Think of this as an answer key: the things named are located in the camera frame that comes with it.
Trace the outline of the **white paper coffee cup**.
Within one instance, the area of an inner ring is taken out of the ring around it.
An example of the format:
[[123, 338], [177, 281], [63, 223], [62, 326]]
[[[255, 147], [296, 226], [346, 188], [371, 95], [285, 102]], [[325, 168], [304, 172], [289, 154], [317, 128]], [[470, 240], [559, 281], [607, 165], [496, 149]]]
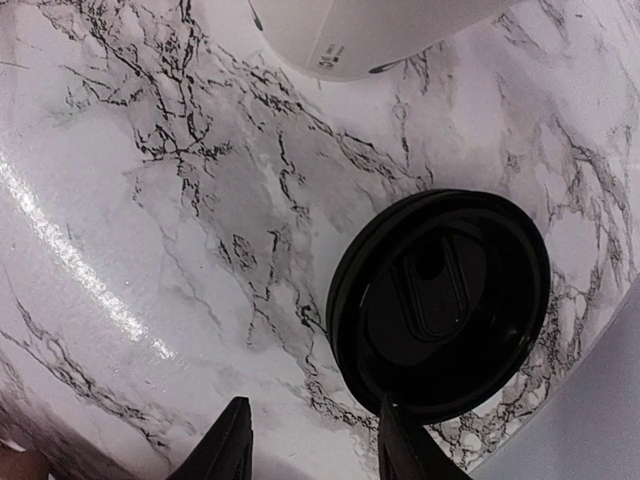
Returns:
[[514, 3], [510, 0], [253, 0], [266, 43], [297, 71], [352, 81], [404, 59]]

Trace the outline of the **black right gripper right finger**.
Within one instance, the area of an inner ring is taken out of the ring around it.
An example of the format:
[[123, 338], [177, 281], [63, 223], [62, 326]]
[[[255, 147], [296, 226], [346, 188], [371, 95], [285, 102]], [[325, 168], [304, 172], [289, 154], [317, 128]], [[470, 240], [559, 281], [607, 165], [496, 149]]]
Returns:
[[381, 479], [470, 480], [401, 404], [385, 395], [378, 430]]

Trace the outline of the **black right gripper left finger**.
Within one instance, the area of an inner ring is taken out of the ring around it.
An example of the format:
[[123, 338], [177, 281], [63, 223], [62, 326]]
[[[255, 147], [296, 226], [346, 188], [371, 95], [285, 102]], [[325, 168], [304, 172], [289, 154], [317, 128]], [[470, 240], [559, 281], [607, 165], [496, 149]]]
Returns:
[[172, 480], [250, 479], [253, 440], [249, 399], [234, 397], [186, 460], [172, 473]]

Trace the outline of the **stack of black lids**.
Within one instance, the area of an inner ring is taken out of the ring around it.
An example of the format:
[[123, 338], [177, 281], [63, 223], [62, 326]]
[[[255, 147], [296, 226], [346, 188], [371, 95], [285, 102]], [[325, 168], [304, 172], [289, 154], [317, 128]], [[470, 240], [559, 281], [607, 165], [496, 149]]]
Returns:
[[551, 290], [534, 220], [499, 195], [436, 189], [376, 215], [333, 274], [325, 319], [339, 372], [379, 413], [385, 396], [434, 424], [496, 394], [529, 356]]

